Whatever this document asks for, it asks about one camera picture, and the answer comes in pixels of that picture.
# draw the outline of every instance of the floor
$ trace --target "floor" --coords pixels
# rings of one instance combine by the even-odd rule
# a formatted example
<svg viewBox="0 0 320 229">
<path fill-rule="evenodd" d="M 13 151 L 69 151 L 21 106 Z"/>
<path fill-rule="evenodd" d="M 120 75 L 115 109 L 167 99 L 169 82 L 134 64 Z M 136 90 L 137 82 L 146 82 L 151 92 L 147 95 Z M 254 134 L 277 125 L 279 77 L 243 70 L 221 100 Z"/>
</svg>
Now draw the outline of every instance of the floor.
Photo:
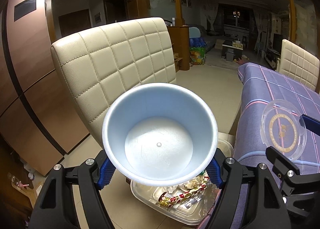
<svg viewBox="0 0 320 229">
<path fill-rule="evenodd" d="M 267 68 L 270 68 L 269 64 L 262 58 L 260 55 L 257 55 L 255 52 L 251 50 L 245 49 L 242 52 L 243 55 L 248 57 L 248 60 L 244 60 L 245 62 L 255 63 Z M 227 61 L 225 58 L 221 57 L 221 50 L 212 48 L 205 55 L 205 64 L 217 66 L 220 68 L 230 69 L 233 71 L 237 71 L 239 64 L 236 62 Z"/>
<path fill-rule="evenodd" d="M 189 71 L 177 72 L 177 84 L 195 92 L 211 108 L 219 132 L 228 133 L 240 105 L 242 83 L 237 73 L 209 65 L 195 65 Z M 89 136 L 61 162 L 64 167 L 80 165 L 101 150 Z M 82 229 L 88 228 L 78 186 L 74 187 L 76 210 Z M 187 229 L 177 222 L 137 200 L 125 177 L 116 170 L 111 183 L 101 192 L 101 198 L 116 229 Z"/>
</svg>

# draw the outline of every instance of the plaid tablecloth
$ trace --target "plaid tablecloth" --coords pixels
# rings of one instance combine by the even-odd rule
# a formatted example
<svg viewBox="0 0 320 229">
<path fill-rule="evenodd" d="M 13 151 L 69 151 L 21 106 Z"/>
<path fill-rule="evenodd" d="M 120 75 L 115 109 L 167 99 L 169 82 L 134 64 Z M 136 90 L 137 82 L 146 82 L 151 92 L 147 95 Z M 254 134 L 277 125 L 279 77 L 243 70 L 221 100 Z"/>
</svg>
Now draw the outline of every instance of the plaid tablecloth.
<svg viewBox="0 0 320 229">
<path fill-rule="evenodd" d="M 243 83 L 243 91 L 233 157 L 247 166 L 257 166 L 263 162 L 272 170 L 272 164 L 265 154 L 266 145 L 260 136 L 261 116 L 265 106 L 272 100 L 284 99 L 294 104 L 300 113 L 320 120 L 320 95 L 283 74 L 252 63 L 241 65 L 238 76 Z M 299 159 L 294 161 L 302 175 L 320 172 L 319 149 L 320 137 L 307 131 L 306 147 Z M 274 178 L 279 186 L 280 180 L 276 175 Z M 231 228 L 240 226 L 246 193 L 247 185 L 243 185 Z M 212 211 L 199 228 L 205 228 Z"/>
</svg>

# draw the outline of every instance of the cream leather chair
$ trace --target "cream leather chair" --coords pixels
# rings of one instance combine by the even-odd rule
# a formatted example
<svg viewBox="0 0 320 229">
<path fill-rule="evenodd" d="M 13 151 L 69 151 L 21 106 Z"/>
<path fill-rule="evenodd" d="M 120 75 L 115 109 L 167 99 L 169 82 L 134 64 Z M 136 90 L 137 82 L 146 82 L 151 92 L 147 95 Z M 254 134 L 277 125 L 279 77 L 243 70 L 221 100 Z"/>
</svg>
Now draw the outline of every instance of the cream leather chair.
<svg viewBox="0 0 320 229">
<path fill-rule="evenodd" d="M 279 73 L 314 91 L 319 78 L 319 67 L 317 57 L 286 39 L 282 40 L 281 59 L 277 67 Z"/>
<path fill-rule="evenodd" d="M 77 113 L 101 147 L 104 117 L 121 94 L 145 83 L 176 83 L 171 40 L 161 18 L 84 30 L 54 42 L 51 54 Z"/>
</svg>

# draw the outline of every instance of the snack wrapper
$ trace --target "snack wrapper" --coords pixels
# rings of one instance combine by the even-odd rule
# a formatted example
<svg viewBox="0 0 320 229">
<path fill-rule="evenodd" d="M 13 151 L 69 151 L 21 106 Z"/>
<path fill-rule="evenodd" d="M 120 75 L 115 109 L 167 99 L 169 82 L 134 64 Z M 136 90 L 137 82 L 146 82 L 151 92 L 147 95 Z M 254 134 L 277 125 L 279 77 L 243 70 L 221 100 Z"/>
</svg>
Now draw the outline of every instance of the snack wrapper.
<svg viewBox="0 0 320 229">
<path fill-rule="evenodd" d="M 171 207 L 177 203 L 185 201 L 186 199 L 190 198 L 193 195 L 196 195 L 196 194 L 202 192 L 207 187 L 207 183 L 209 181 L 209 176 L 208 176 L 207 172 L 205 172 L 203 174 L 203 176 L 201 176 L 200 183 L 198 182 L 198 178 L 199 178 L 199 176 L 190 180 L 191 182 L 190 181 L 186 182 L 187 186 L 191 186 L 192 183 L 193 183 L 193 185 L 197 184 L 195 187 L 193 187 L 190 190 L 187 190 L 186 192 L 180 193 L 176 196 L 171 195 L 168 192 L 164 192 L 159 198 L 159 203 L 163 206 Z"/>
</svg>

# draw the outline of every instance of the sofa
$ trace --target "sofa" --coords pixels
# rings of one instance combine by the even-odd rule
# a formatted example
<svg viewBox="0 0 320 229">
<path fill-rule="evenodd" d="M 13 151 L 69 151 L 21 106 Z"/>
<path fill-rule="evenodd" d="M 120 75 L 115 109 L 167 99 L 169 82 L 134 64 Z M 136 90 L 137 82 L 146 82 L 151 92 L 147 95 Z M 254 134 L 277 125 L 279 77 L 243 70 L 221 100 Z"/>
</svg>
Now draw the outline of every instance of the sofa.
<svg viewBox="0 0 320 229">
<path fill-rule="evenodd" d="M 205 30 L 205 28 L 202 25 L 189 25 L 189 27 L 196 27 L 200 30 L 201 33 L 201 37 L 204 39 L 204 41 L 207 44 L 207 48 L 205 50 L 205 52 L 208 52 L 210 49 L 212 49 L 214 47 L 214 45 L 216 44 L 217 39 L 220 38 L 220 36 L 209 36 L 207 34 L 207 31 Z"/>
</svg>

